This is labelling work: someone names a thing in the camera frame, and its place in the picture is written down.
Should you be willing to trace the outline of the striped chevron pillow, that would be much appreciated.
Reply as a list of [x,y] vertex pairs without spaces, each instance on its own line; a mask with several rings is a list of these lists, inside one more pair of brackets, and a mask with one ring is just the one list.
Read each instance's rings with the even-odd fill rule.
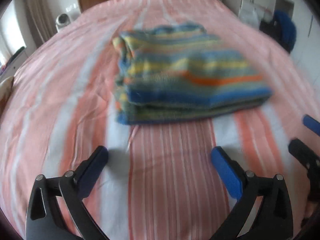
[[12,93],[14,85],[14,76],[7,77],[0,85],[0,115],[2,115],[7,101]]

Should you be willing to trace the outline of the beige curtain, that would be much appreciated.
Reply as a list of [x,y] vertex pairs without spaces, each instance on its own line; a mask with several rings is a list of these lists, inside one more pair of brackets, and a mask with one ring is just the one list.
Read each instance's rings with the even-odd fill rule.
[[31,19],[31,35],[37,48],[50,40],[56,33],[48,0],[26,0]]

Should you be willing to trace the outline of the white plastic bag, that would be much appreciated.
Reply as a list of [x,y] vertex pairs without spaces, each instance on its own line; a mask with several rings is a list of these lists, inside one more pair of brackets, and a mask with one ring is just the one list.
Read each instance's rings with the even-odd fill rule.
[[260,20],[257,14],[256,7],[250,3],[243,0],[241,2],[240,10],[239,10],[239,19],[242,23],[249,25],[254,29],[259,29]]

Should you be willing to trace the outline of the white desk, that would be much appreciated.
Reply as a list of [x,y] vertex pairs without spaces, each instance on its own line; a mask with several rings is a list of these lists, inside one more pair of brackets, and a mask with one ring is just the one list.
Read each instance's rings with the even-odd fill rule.
[[242,23],[255,29],[260,28],[262,21],[269,23],[273,20],[273,13],[266,7],[256,4],[254,0],[222,0],[222,2]]

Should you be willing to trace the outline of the blue garment on chair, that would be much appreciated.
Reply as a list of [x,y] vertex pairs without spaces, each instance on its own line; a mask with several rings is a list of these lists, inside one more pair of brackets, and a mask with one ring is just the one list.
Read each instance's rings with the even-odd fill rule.
[[274,23],[280,26],[280,44],[288,52],[293,51],[297,39],[297,29],[289,15],[276,10],[273,16]]

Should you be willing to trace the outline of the pink striped bed cover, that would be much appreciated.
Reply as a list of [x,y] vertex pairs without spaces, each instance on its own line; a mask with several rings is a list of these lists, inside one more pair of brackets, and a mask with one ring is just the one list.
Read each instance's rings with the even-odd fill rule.
[[[257,68],[274,94],[261,107],[165,125],[116,122],[112,93],[121,31],[193,21],[219,35]],[[309,191],[305,169],[287,146],[319,139],[302,116],[319,117],[313,88],[276,42],[242,24],[218,0],[111,0],[93,7],[36,50],[15,74],[1,115],[1,209],[25,236],[38,174],[76,168],[99,145],[110,153],[85,205],[111,239],[209,239],[234,201],[210,163],[222,146],[259,176],[282,174],[294,231]]]

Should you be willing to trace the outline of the striped knit sweater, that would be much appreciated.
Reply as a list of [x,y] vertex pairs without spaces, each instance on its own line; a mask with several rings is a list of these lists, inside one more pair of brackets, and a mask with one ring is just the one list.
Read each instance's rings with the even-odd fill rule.
[[117,122],[161,124],[257,107],[272,89],[244,56],[195,23],[131,30],[113,39]]

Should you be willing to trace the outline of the white round fan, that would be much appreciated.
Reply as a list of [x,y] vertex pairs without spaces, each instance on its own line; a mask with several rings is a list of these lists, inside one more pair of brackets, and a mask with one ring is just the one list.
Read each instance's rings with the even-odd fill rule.
[[57,29],[57,32],[60,32],[64,27],[68,26],[71,23],[71,19],[68,16],[68,14],[60,14],[57,16],[55,20],[55,26]]

